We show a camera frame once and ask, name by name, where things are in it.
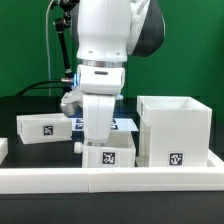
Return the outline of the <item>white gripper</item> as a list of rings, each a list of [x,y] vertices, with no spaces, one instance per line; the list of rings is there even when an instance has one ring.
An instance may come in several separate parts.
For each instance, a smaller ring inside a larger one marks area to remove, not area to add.
[[[84,136],[87,143],[107,142],[114,106],[114,95],[83,95]]]

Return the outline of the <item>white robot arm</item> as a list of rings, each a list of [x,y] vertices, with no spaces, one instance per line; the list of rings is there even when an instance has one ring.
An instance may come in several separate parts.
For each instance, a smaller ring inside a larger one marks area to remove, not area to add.
[[[159,1],[80,0],[72,10],[72,37],[78,41],[85,143],[103,144],[124,86],[127,57],[148,57],[164,41]]]

